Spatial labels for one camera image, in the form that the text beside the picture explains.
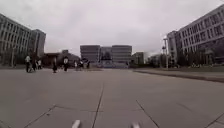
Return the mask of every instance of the pavement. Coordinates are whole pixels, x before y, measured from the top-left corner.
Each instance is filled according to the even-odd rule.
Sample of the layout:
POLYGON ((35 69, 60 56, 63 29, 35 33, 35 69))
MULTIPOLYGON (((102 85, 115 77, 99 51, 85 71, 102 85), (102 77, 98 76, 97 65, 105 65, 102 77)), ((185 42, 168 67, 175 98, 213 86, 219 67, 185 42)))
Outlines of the pavement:
POLYGON ((196 80, 206 80, 213 82, 224 83, 224 72, 182 72, 182 71, 172 71, 172 70, 156 70, 156 69, 135 69, 134 72, 171 76, 179 78, 188 78, 196 80))
POLYGON ((0 128, 224 128, 224 84, 131 70, 0 71, 0 128))

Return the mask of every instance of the gray building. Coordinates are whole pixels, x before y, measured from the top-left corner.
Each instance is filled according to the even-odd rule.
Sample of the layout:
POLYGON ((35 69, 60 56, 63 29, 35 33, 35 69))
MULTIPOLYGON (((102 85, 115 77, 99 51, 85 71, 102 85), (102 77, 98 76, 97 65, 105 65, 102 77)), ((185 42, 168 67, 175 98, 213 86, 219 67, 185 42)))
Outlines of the gray building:
POLYGON ((182 49, 180 39, 180 33, 178 31, 172 31, 167 34, 168 51, 173 64, 177 63, 178 53, 180 53, 182 49))
POLYGON ((36 52, 34 50, 36 46, 41 49, 39 50, 37 48, 39 51, 43 52, 46 34, 44 38, 40 36, 39 42, 42 42, 42 44, 39 45, 39 42, 32 42, 34 32, 36 32, 36 30, 32 31, 0 14, 0 61, 9 63, 13 55, 14 59, 17 59, 23 58, 27 54, 33 54, 33 52, 36 52))
POLYGON ((80 46, 81 59, 88 59, 91 63, 100 61, 100 45, 82 45, 80 46))
POLYGON ((145 64, 148 59, 146 52, 136 52, 132 55, 132 60, 135 64, 145 64))
POLYGON ((202 52, 205 63, 224 62, 224 5, 193 21, 179 31, 183 53, 202 52))
POLYGON ((38 29, 32 31, 31 36, 31 52, 36 53, 38 57, 44 55, 44 45, 45 45, 46 34, 38 29))
POLYGON ((81 58, 88 59, 102 67, 127 67, 131 61, 132 47, 129 45, 113 45, 100 47, 100 45, 80 46, 81 58))

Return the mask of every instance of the building facade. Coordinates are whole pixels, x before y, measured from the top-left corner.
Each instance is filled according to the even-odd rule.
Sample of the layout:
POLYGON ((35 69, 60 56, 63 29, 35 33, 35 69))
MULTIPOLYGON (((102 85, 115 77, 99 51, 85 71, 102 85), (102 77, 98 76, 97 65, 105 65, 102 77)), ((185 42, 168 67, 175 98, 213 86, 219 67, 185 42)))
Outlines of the building facade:
POLYGON ((181 52, 182 43, 180 33, 178 31, 172 31, 167 34, 168 51, 171 57, 171 63, 175 64, 178 60, 178 53, 181 52))
POLYGON ((179 31, 184 54, 202 52, 206 60, 224 62, 224 5, 193 21, 179 31))
POLYGON ((38 29, 32 31, 30 52, 36 53, 38 57, 44 55, 46 34, 38 29))
POLYGON ((100 61, 100 45, 82 45, 80 46, 81 59, 87 59, 91 63, 100 61))
POLYGON ((0 62, 8 63, 12 60, 12 56, 16 59, 33 54, 35 52, 35 45, 32 43, 34 31, 0 14, 0 62))
POLYGON ((136 52, 132 55, 132 60, 135 64, 145 64, 148 59, 148 55, 145 52, 136 52))
POLYGON ((99 45, 80 46, 81 58, 101 67, 127 67, 131 61, 132 47, 129 45, 113 45, 101 47, 99 45))
POLYGON ((114 63, 129 63, 131 61, 132 46, 113 45, 112 60, 114 63))

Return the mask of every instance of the cloud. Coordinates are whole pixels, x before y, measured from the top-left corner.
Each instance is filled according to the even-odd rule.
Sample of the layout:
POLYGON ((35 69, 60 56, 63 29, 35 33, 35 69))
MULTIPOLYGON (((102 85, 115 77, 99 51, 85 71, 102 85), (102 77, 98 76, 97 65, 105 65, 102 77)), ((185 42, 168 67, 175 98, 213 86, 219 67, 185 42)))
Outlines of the cloud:
POLYGON ((46 52, 82 44, 130 44, 160 52, 163 37, 221 5, 219 0, 2 0, 0 12, 47 33, 46 52))

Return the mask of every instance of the ground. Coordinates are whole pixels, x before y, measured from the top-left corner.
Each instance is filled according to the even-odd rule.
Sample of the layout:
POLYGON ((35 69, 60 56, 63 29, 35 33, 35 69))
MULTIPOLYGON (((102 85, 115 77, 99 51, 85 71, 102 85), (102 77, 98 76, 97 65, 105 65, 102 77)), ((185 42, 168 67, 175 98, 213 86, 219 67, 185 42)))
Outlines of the ground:
POLYGON ((131 70, 0 70, 0 127, 224 128, 224 84, 131 70))

